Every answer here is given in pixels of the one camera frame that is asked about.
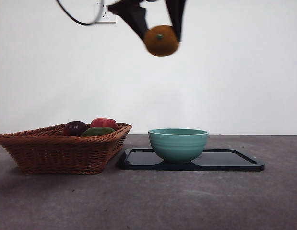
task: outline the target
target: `green vegetable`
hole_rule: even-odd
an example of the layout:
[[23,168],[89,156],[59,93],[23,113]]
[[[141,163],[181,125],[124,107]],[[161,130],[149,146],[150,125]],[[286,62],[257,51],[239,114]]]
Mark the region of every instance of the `green vegetable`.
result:
[[109,127],[93,127],[84,131],[81,134],[81,137],[100,136],[100,135],[105,135],[113,132],[115,132],[115,130]]

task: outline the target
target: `bowl rim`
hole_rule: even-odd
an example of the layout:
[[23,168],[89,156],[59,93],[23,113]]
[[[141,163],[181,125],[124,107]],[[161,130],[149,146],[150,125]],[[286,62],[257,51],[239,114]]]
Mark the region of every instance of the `bowl rim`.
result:
[[[171,129],[175,129],[175,130],[194,130],[194,131],[200,131],[200,132],[204,132],[204,133],[199,133],[199,134],[167,134],[167,133],[158,133],[158,130],[171,130]],[[165,135],[165,136],[202,136],[202,135],[207,135],[209,134],[208,131],[205,130],[200,130],[200,129],[194,129],[194,128],[157,128],[157,129],[152,129],[149,130],[148,133],[152,133],[152,134],[158,134],[158,135]]]

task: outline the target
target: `tabletop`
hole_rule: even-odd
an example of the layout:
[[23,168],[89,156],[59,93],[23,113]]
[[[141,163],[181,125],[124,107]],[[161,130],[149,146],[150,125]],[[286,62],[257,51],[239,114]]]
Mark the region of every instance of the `tabletop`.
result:
[[0,230],[297,230],[297,136],[210,135],[207,148],[242,151],[259,172],[123,170],[130,134],[97,175],[26,175],[0,146]]

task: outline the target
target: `black cable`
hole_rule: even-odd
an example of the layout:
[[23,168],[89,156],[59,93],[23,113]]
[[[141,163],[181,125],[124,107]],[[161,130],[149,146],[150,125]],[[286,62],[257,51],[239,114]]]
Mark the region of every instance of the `black cable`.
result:
[[80,25],[94,25],[96,24],[96,22],[98,22],[98,20],[100,19],[101,15],[102,15],[102,5],[104,4],[104,0],[100,0],[100,9],[99,9],[99,12],[96,16],[96,18],[94,19],[93,22],[91,23],[83,23],[83,22],[80,22],[78,21],[77,19],[75,19],[70,13],[68,13],[68,11],[63,7],[63,5],[61,4],[61,2],[59,0],[56,0],[57,3],[59,4],[59,6],[62,8],[62,10],[72,19],[74,20],[76,23],[80,24]]

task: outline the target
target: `basket rim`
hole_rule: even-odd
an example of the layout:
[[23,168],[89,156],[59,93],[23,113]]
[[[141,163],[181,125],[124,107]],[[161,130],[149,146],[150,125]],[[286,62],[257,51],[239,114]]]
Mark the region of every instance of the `basket rim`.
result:
[[65,143],[79,143],[79,142],[111,142],[120,139],[123,135],[130,131],[132,125],[127,123],[117,123],[123,127],[119,128],[113,133],[100,135],[100,136],[87,136],[87,137],[77,137],[77,136],[59,136],[59,135],[52,135],[52,136],[34,136],[32,134],[39,132],[39,131],[47,131],[53,130],[58,127],[62,127],[64,124],[48,126],[45,128],[39,128],[34,130],[28,130],[23,132],[16,132],[16,133],[9,133],[9,134],[0,134],[0,142],[1,141],[8,141],[8,140],[19,140],[19,141],[28,141],[28,142],[65,142]]

